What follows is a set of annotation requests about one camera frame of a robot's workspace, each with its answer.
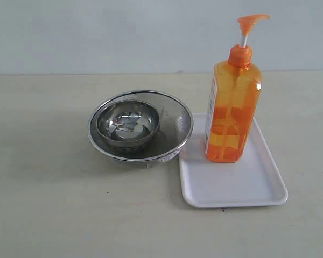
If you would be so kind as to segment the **steel mesh strainer basket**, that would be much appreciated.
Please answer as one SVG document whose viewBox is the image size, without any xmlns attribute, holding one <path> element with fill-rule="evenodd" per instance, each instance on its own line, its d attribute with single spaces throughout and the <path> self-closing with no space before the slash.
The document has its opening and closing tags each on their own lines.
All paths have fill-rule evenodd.
<svg viewBox="0 0 323 258">
<path fill-rule="evenodd" d="M 110 97 L 89 119 L 92 145 L 110 160 L 150 168 L 173 159 L 194 127 L 189 108 L 178 98 L 153 90 Z"/>
</svg>

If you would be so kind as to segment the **white rectangular plastic tray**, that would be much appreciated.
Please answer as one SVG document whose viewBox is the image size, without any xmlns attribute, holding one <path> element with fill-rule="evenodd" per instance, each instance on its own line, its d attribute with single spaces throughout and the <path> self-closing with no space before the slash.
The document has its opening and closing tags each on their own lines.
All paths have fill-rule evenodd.
<svg viewBox="0 0 323 258">
<path fill-rule="evenodd" d="M 179 154 L 184 200 L 197 208 L 276 206 L 288 191 L 263 134 L 253 121 L 242 157 L 214 163 L 204 151 L 205 113 L 195 113 L 193 133 Z"/>
</svg>

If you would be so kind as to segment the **small stainless steel bowl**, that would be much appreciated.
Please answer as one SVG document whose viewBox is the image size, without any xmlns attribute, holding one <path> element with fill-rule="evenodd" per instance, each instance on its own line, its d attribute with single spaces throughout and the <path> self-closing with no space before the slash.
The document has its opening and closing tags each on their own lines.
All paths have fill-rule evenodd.
<svg viewBox="0 0 323 258">
<path fill-rule="evenodd" d="M 100 138 L 118 148 L 148 144 L 158 133 L 160 115 L 144 101 L 118 101 L 101 108 L 94 118 Z"/>
</svg>

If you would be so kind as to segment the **orange dish soap pump bottle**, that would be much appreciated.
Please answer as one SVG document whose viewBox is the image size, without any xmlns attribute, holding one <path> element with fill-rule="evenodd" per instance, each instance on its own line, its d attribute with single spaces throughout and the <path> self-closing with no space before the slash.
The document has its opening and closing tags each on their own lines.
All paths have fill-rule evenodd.
<svg viewBox="0 0 323 258">
<path fill-rule="evenodd" d="M 240 43 L 231 48 L 228 60 L 214 66 L 205 122 L 205 156 L 212 162 L 234 163 L 243 154 L 262 83 L 247 38 L 256 23 L 269 18 L 240 17 Z"/>
</svg>

